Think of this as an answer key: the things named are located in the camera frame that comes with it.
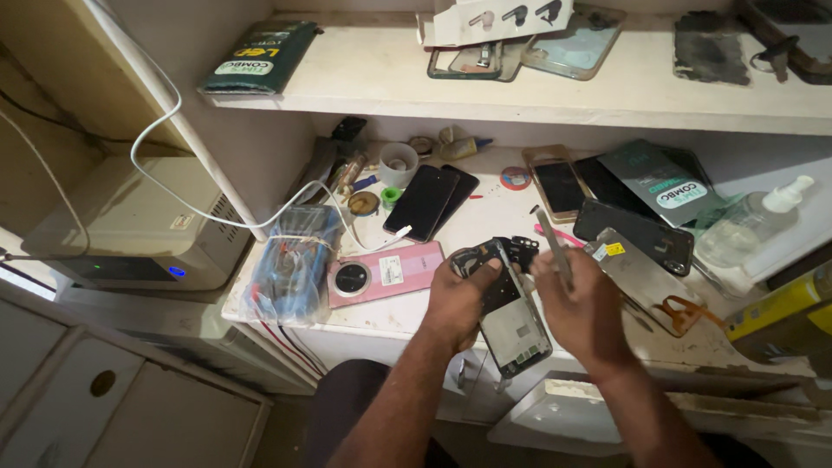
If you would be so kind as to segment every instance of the transparent bottle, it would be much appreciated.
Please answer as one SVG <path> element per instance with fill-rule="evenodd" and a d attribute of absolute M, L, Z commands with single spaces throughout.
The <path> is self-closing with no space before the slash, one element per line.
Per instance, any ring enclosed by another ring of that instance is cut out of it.
<path fill-rule="evenodd" d="M 702 234 L 696 242 L 696 256 L 721 268 L 742 265 L 769 239 L 797 224 L 795 207 L 803 200 L 803 190 L 813 183 L 811 177 L 800 176 L 771 193 L 746 195 Z"/>

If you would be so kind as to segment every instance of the cardboard box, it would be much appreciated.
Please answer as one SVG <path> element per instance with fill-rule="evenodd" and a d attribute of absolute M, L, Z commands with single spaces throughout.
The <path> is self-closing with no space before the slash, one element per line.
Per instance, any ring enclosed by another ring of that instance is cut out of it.
<path fill-rule="evenodd" d="M 417 13 L 418 41 L 457 47 L 566 29 L 572 0 L 435 0 Z"/>

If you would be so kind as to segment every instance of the white pump cap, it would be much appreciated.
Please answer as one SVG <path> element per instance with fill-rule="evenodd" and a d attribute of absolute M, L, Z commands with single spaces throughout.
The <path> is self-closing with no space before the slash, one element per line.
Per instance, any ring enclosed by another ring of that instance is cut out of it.
<path fill-rule="evenodd" d="M 777 187 L 763 197 L 763 207 L 775 213 L 787 213 L 803 200 L 803 190 L 809 188 L 815 179 L 809 176 L 799 176 L 794 182 Z"/>

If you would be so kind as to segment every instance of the white shelf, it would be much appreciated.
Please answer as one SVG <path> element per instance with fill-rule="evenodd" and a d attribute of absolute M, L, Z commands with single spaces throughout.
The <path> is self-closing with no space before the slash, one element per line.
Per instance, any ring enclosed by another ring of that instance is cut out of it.
<path fill-rule="evenodd" d="M 512 83 L 435 80 L 412 13 L 282 13 L 316 37 L 279 96 L 209 97 L 218 107 L 615 127 L 832 135 L 832 87 L 750 68 L 749 87 L 675 77 L 669 15 L 631 14 L 590 81 L 525 67 Z M 742 38 L 746 59 L 762 50 Z"/>

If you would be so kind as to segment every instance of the hand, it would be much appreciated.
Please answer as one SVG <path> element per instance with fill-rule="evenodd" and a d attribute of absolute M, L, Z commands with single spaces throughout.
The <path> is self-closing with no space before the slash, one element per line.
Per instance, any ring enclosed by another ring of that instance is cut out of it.
<path fill-rule="evenodd" d="M 419 330 L 425 330 L 453 354 L 467 350 L 477 339 L 479 314 L 483 309 L 483 291 L 500 276 L 503 263 L 492 258 L 479 267 L 468 279 L 451 270 L 454 252 L 433 274 L 430 283 L 428 311 Z"/>
<path fill-rule="evenodd" d="M 530 270 L 552 336 L 593 379 L 604 380 L 638 362 L 624 337 L 621 293 L 584 251 L 568 249 L 566 254 L 572 267 L 572 292 L 566 291 L 552 269 L 550 251 L 535 257 Z"/>

